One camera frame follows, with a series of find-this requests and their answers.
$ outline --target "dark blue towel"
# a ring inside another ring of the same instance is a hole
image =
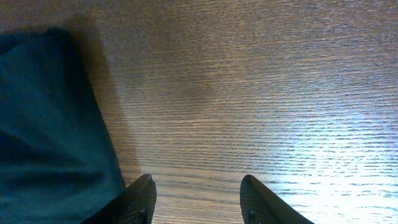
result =
[[[123,190],[69,33],[0,36],[0,223],[80,223]]]

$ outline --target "wooden surface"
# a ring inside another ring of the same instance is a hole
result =
[[[315,223],[398,223],[397,1],[29,2],[1,31],[74,31],[153,223],[242,223],[245,174]]]

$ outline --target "navy blue fabric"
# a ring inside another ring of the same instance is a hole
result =
[[[69,33],[0,36],[0,223],[80,223],[123,190]]]

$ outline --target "brown wood grain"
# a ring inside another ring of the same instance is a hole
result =
[[[252,174],[314,223],[398,223],[397,1],[1,1],[72,30],[153,223],[242,223]]]

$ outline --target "dark cloth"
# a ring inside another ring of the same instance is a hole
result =
[[[69,33],[0,36],[0,223],[80,223],[123,190]]]

